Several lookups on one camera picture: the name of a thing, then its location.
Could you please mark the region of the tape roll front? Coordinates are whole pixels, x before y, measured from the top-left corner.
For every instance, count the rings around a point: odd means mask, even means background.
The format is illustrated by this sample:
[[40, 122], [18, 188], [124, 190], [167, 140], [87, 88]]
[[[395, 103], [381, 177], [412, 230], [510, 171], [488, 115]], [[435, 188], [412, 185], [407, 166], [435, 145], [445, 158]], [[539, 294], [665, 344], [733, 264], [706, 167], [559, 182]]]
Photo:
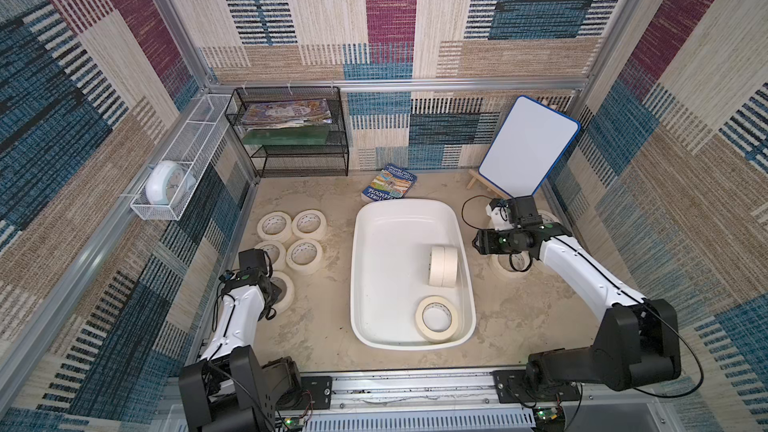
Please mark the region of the tape roll front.
[[275, 271], [271, 278], [274, 287], [279, 290], [273, 308], [277, 314], [285, 312], [295, 298], [295, 284], [292, 278], [282, 271]]
[[314, 239], [299, 239], [293, 243], [286, 254], [287, 265], [299, 275], [312, 275], [323, 263], [324, 251]]

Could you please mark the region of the masking tape roll five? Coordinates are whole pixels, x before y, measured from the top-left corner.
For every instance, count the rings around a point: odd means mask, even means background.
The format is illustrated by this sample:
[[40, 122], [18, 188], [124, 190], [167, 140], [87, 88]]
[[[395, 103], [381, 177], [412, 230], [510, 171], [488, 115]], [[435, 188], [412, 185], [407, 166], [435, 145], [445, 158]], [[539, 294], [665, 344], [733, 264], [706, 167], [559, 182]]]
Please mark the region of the masking tape roll five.
[[279, 242], [267, 240], [258, 243], [255, 249], [263, 250], [269, 257], [274, 270], [283, 271], [286, 266], [286, 248]]

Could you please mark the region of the masking tape roll beneath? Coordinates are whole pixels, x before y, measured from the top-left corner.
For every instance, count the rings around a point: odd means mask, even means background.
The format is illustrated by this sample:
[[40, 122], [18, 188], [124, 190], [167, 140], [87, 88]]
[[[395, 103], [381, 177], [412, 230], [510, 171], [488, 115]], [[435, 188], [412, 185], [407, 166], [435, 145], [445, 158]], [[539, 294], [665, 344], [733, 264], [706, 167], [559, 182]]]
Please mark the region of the masking tape roll beneath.
[[532, 259], [527, 252], [491, 255], [489, 262], [495, 276], [508, 282], [522, 279], [532, 268]]

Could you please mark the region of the tape roll pair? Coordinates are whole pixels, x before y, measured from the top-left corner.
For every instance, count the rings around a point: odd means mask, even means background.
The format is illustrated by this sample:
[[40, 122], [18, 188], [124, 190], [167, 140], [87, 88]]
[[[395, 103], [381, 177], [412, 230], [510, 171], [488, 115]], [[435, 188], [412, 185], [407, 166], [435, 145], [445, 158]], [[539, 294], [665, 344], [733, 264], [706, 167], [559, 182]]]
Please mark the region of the tape roll pair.
[[433, 287], [455, 287], [458, 275], [458, 249], [433, 246], [430, 252], [428, 284]]

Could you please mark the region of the masking tape roll two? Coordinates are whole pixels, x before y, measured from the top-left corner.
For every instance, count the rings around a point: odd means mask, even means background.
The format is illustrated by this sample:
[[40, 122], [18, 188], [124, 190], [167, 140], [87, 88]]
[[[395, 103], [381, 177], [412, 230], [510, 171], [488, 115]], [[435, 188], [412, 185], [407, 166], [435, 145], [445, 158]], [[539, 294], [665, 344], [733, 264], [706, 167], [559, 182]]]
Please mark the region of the masking tape roll two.
[[551, 224], [551, 223], [559, 223], [560, 222], [560, 219], [558, 217], [556, 217], [554, 214], [552, 214], [551, 212], [547, 212], [545, 210], [539, 210], [538, 213], [541, 216], [542, 222], [544, 224]]

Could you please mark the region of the masking tape roll three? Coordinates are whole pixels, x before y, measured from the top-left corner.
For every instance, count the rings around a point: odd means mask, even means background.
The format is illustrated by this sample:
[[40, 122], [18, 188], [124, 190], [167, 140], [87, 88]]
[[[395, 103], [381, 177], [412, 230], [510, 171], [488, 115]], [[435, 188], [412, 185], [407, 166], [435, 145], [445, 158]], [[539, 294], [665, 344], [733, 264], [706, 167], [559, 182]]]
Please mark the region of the masking tape roll three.
[[264, 241], [285, 243], [293, 237], [293, 219], [285, 212], [275, 211], [263, 216], [257, 224], [257, 234]]

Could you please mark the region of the masking tape roll one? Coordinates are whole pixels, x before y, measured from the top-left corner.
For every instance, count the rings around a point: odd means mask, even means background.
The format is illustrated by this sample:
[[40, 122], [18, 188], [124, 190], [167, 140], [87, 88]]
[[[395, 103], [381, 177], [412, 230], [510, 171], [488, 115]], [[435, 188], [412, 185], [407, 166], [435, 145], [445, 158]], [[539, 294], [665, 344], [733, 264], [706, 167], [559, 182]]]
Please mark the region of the masking tape roll one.
[[316, 209], [309, 209], [299, 212], [293, 219], [293, 234], [301, 239], [322, 240], [328, 229], [325, 215]]

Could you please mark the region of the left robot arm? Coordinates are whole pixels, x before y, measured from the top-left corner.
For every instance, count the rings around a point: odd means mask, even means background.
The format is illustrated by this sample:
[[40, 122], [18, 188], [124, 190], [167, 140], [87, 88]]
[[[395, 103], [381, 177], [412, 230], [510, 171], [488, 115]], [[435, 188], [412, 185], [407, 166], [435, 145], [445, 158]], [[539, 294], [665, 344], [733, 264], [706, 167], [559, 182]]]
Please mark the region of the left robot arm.
[[273, 431], [283, 420], [279, 406], [304, 394], [291, 358], [261, 365], [250, 344], [258, 322], [277, 315], [282, 289], [273, 282], [273, 262], [256, 248], [241, 252], [239, 264], [220, 277], [208, 348], [179, 376], [190, 431]]

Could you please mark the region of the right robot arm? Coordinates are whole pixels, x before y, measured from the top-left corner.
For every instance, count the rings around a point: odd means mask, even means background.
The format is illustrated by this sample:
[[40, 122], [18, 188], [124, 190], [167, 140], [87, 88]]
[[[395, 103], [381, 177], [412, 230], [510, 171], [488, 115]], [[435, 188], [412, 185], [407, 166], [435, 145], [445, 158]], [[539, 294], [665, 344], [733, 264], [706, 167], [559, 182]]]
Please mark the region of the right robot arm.
[[529, 356], [525, 382], [539, 392], [572, 383], [602, 384], [613, 391], [680, 377], [677, 313], [650, 300], [599, 264], [559, 222], [543, 221], [531, 196], [493, 198], [492, 223], [472, 241], [482, 255], [523, 254], [556, 272], [588, 305], [599, 327], [592, 345]]

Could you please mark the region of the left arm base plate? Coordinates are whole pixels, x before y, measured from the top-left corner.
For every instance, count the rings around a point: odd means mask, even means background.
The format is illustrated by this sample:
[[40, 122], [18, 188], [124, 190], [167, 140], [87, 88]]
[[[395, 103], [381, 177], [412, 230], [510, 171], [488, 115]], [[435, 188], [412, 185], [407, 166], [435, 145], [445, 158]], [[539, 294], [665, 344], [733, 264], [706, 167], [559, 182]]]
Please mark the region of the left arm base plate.
[[299, 385], [293, 385], [279, 399], [280, 411], [329, 410], [333, 392], [331, 376], [302, 376]]

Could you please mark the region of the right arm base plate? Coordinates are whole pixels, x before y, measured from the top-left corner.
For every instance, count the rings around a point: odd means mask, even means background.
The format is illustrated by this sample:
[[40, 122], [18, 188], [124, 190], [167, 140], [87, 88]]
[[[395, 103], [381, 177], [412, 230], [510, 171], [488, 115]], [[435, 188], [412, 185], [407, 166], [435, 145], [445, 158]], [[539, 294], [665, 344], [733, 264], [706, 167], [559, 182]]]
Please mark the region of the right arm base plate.
[[534, 385], [523, 369], [499, 369], [491, 372], [498, 401], [535, 407], [548, 402], [576, 401], [582, 397], [580, 388], [572, 384]]

